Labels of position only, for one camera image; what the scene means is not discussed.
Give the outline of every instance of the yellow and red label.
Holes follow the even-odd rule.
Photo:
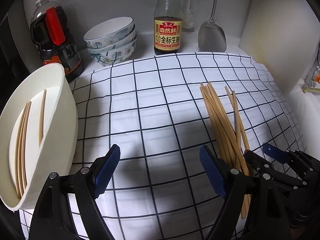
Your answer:
[[[155,20],[155,48],[166,51],[179,49],[181,23]]]

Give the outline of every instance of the screw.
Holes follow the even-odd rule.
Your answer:
[[[55,177],[57,177],[57,173],[56,172],[52,172],[49,174],[49,178],[50,179],[54,179]]]
[[[238,170],[238,169],[231,169],[230,172],[231,172],[233,175],[238,175],[238,174],[239,174],[239,170]]]
[[[81,170],[80,170],[80,172],[82,173],[82,174],[87,174],[88,172],[89,172],[89,168],[88,167],[83,167]]]
[[[264,178],[264,179],[271,179],[271,177],[270,177],[270,175],[268,174],[268,173],[263,173],[263,175],[262,175],[262,177]]]

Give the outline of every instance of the bottle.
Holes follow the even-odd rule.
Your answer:
[[[30,23],[31,39],[44,65],[60,63],[71,82],[82,73],[84,64],[67,27],[67,15],[54,1],[36,0],[36,6]]]
[[[182,16],[180,0],[158,0],[154,13],[154,50],[156,55],[180,51]]]

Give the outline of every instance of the stack of bowls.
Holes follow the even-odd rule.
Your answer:
[[[100,23],[84,35],[91,57],[107,66],[125,61],[136,48],[133,18],[119,17]]]

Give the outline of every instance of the white container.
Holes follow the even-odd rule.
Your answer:
[[[38,142],[39,113],[47,89],[44,131]],[[21,200],[15,189],[14,153],[17,123],[31,100],[26,138],[27,187]],[[14,91],[0,116],[0,197],[7,208],[33,209],[48,175],[69,173],[78,133],[76,104],[62,65],[51,63],[29,75]]]
[[[120,48],[121,46],[129,43],[130,41],[133,41],[133,39],[135,37],[136,37],[136,26],[133,25],[132,32],[128,36],[123,38],[121,41],[118,41],[115,44],[111,44],[109,46],[106,46],[106,47],[104,47],[102,49],[90,49],[90,48],[88,48],[88,51],[90,53],[102,53],[102,52],[106,52],[106,51],[111,50],[111,49],[117,49],[117,48]]]
[[[117,64],[125,61],[128,57],[131,56],[136,48],[136,40],[137,36],[133,41],[120,48],[108,50],[101,53],[91,53],[89,51],[89,53],[96,62],[102,64],[103,66]]]
[[[89,49],[101,49],[128,36],[133,30],[133,18],[118,17],[102,22],[83,37]]]

